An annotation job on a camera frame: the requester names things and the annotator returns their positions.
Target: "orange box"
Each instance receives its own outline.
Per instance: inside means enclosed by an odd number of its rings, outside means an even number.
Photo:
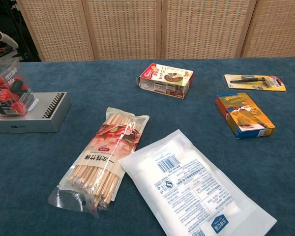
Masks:
[[[217,95],[215,104],[237,139],[269,136],[274,124],[244,92]]]

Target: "silver box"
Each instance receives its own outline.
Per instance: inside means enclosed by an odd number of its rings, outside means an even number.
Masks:
[[[24,116],[0,116],[0,133],[56,133],[71,101],[66,92],[35,92],[36,106]]]

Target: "table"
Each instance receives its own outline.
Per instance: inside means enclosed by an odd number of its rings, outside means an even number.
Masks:
[[[142,90],[135,78],[151,63],[194,70],[186,98]],[[125,175],[100,218],[48,204],[48,197],[105,120],[107,107],[149,115],[138,149],[180,129],[248,197],[278,222],[269,236],[295,236],[295,58],[123,60],[23,63],[35,92],[67,91],[72,106],[58,133],[0,134],[0,235],[163,236]],[[223,74],[279,76],[287,92],[246,93],[277,129],[237,140],[214,102]]]

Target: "black and white checkered pattern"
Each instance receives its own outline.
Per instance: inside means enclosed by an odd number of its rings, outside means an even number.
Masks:
[[[42,118],[48,119],[53,115],[57,105],[60,103],[63,96],[64,96],[64,92],[57,93],[57,95],[55,96],[55,98],[53,99],[53,101],[51,102],[49,107],[47,108],[47,110]]]

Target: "red label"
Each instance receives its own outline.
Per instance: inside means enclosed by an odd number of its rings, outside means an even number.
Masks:
[[[149,67],[141,74],[140,77],[145,78],[145,79],[151,79],[154,69],[156,67],[156,63],[152,63],[149,65]]]
[[[99,151],[109,151],[109,148],[107,148],[107,147],[100,147],[98,150]]]

